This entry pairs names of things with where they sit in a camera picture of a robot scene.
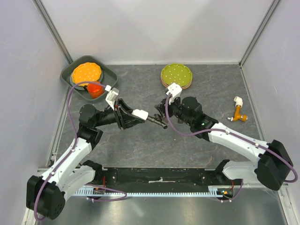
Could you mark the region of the white pvc elbow fitting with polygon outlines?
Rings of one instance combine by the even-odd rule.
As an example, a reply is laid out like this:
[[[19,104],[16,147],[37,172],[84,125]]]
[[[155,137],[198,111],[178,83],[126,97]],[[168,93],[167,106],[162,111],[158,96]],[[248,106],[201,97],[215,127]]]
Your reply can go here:
[[[147,111],[140,110],[140,109],[134,109],[131,114],[142,120],[147,120],[148,115],[149,115],[149,113]]]

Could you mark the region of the dark grey metal faucet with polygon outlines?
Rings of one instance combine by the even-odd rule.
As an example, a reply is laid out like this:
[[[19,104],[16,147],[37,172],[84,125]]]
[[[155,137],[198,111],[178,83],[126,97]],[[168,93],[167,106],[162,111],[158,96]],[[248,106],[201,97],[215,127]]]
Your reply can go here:
[[[163,129],[168,128],[168,126],[163,122],[162,117],[159,114],[154,114],[154,116],[148,116],[147,120],[161,126]]]

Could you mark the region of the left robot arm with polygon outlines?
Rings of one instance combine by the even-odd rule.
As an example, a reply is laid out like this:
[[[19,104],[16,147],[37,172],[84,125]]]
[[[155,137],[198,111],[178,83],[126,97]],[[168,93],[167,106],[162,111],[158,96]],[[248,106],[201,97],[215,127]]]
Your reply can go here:
[[[126,129],[144,123],[149,114],[132,109],[120,98],[100,111],[91,104],[80,109],[79,128],[63,155],[42,175],[33,175],[27,181],[26,207],[33,210],[34,218],[56,219],[65,203],[87,183],[99,184],[103,179],[102,166],[93,162],[76,166],[99,143],[103,132],[99,126],[116,123]]]

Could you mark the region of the orange faucet with white elbow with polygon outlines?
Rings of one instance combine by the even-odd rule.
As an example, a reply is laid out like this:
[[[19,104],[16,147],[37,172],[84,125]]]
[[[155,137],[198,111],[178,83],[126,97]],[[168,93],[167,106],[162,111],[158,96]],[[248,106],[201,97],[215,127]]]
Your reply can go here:
[[[229,121],[242,121],[242,122],[246,122],[248,120],[248,116],[245,114],[241,114],[241,109],[243,107],[243,100],[242,98],[236,96],[234,98],[234,102],[235,102],[235,112],[234,112],[234,116],[233,117],[228,117],[227,120]]]

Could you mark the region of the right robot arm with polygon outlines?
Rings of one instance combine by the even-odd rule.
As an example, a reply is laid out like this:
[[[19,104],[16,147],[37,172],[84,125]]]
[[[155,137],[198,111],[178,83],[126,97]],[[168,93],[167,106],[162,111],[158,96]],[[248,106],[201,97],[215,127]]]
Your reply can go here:
[[[248,137],[206,115],[195,97],[176,98],[172,103],[163,99],[155,108],[167,120],[175,116],[190,127],[190,134],[208,142],[223,145],[248,159],[247,162],[223,160],[215,172],[215,180],[257,180],[271,190],[279,190],[288,182],[293,163],[284,145],[277,140],[266,142]]]

